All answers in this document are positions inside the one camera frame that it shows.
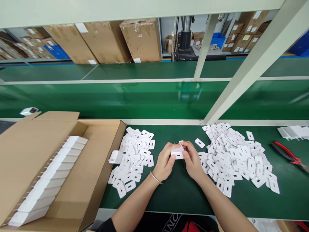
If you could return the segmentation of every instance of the red handle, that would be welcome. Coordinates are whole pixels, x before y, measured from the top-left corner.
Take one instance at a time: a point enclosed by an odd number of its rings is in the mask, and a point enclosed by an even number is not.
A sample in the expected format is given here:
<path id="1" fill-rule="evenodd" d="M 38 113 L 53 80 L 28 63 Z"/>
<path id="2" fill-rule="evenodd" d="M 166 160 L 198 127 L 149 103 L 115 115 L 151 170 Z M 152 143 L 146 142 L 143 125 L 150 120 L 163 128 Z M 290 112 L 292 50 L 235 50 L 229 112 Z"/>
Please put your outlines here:
<path id="1" fill-rule="evenodd" d="M 283 146 L 281 143 L 274 141 L 275 144 L 277 144 L 279 147 L 281 147 L 283 150 L 286 151 L 286 153 L 288 153 L 288 155 L 290 157 L 292 157 L 293 159 L 295 159 L 295 162 L 291 162 L 292 164 L 298 164 L 299 162 L 301 162 L 302 160 L 300 158 L 297 158 L 288 148 L 286 148 L 285 146 Z"/>

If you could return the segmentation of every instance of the open cardboard box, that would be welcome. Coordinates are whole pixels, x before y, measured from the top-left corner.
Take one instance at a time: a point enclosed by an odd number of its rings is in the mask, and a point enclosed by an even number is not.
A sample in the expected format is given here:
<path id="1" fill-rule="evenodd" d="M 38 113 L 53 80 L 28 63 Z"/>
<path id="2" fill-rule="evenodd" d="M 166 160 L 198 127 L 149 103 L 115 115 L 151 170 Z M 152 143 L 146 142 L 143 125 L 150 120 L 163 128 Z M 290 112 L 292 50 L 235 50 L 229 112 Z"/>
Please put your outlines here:
<path id="1" fill-rule="evenodd" d="M 25 117 L 0 135 L 0 232 L 80 232 L 95 220 L 126 124 L 78 120 L 79 112 Z M 45 217 L 21 227 L 7 223 L 68 136 L 89 139 Z"/>

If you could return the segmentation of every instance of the pile of white plastic pieces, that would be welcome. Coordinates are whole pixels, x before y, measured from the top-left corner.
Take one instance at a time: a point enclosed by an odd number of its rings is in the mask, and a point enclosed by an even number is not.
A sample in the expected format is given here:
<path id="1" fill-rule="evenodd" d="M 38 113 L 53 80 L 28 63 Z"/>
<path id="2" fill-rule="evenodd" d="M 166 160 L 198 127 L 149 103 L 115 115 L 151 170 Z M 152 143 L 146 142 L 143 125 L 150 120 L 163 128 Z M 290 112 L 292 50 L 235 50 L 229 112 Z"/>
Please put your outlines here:
<path id="1" fill-rule="evenodd" d="M 199 152 L 202 167 L 227 197 L 231 197 L 235 180 L 250 180 L 257 187 L 266 184 L 273 192 L 280 193 L 277 176 L 267 160 L 262 145 L 254 141 L 247 131 L 249 141 L 228 123 L 203 126 L 211 144 L 208 153 Z"/>
<path id="2" fill-rule="evenodd" d="M 67 139 L 19 206 L 9 226 L 20 227 L 46 215 L 87 141 L 88 139 L 79 136 Z"/>
<path id="3" fill-rule="evenodd" d="M 119 150 L 113 151 L 108 160 L 109 163 L 120 164 L 112 170 L 108 180 L 117 189 L 120 198 L 135 189 L 144 166 L 154 166 L 154 158 L 149 151 L 155 148 L 154 134 L 131 127 L 126 131 L 128 133 L 122 138 Z"/>

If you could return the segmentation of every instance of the person's right hand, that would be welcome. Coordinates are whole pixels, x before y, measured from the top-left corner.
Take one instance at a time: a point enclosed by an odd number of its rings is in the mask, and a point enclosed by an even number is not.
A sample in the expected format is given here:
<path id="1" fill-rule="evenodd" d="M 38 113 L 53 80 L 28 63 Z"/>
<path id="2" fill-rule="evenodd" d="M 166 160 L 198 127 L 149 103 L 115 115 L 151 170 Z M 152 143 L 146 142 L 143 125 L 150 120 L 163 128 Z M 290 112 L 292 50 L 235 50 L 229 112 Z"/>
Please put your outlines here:
<path id="1" fill-rule="evenodd" d="M 184 148 L 183 157 L 186 161 L 187 172 L 193 180 L 199 183 L 199 180 L 205 176 L 199 154 L 190 141 L 181 142 L 180 144 Z"/>

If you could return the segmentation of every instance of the hand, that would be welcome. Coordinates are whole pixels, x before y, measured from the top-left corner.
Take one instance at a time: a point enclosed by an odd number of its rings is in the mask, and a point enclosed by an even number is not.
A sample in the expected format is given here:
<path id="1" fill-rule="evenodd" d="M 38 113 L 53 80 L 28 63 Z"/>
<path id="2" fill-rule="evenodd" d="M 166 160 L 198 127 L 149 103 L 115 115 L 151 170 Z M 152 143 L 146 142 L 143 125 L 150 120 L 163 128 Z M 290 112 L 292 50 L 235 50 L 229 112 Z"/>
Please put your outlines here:
<path id="1" fill-rule="evenodd" d="M 195 180 L 197 183 L 205 175 L 205 172 L 202 168 L 199 154 L 194 148 L 193 144 L 190 141 L 180 143 L 183 148 L 183 157 L 186 161 L 186 169 L 189 176 Z"/>
<path id="2" fill-rule="evenodd" d="M 169 156 L 171 151 L 178 147 L 180 147 L 179 144 L 168 142 L 160 152 L 157 164 L 152 172 L 159 181 L 166 180 L 171 174 L 176 156 L 172 155 L 170 158 Z"/>

